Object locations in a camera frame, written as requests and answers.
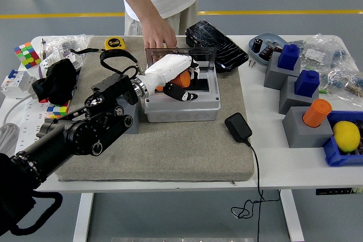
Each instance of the gray mat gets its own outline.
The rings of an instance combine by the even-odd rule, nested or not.
[[[88,47],[104,48],[107,36],[96,36]],[[124,37],[126,49],[146,68],[142,37]],[[185,37],[178,47],[186,48]],[[127,58],[110,58],[119,70],[131,64]],[[113,72],[100,65],[99,53],[88,53],[71,103],[71,111],[83,106],[91,86]],[[156,180],[246,181],[254,172],[251,150],[236,143],[224,120],[235,112],[246,117],[238,70],[218,74],[221,109],[216,121],[148,123],[142,112],[137,135],[124,134],[98,157],[74,156],[57,174],[60,180]]]

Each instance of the hand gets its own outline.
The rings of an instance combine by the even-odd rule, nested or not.
[[[149,16],[140,23],[145,48],[164,48],[164,43],[167,48],[176,47],[175,32],[160,15]]]

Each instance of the black cloth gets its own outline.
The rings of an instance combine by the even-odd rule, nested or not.
[[[63,105],[72,99],[77,72],[69,59],[62,59],[48,67],[47,76],[32,84],[39,101],[48,99],[55,105]]]

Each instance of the tape measure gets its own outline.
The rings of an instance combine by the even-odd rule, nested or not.
[[[105,50],[109,49],[123,49],[126,50],[124,39],[118,36],[112,36],[104,42]]]

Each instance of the orange cylinder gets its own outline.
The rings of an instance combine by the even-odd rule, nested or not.
[[[316,128],[321,125],[331,111],[332,107],[329,102],[324,99],[315,99],[303,115],[302,121],[307,126]]]
[[[185,70],[184,72],[181,72],[178,76],[176,76],[175,79],[172,79],[170,82],[183,88],[189,87],[189,85],[191,84],[191,75],[189,74],[188,70]],[[158,86],[157,90],[163,91],[163,87]]]

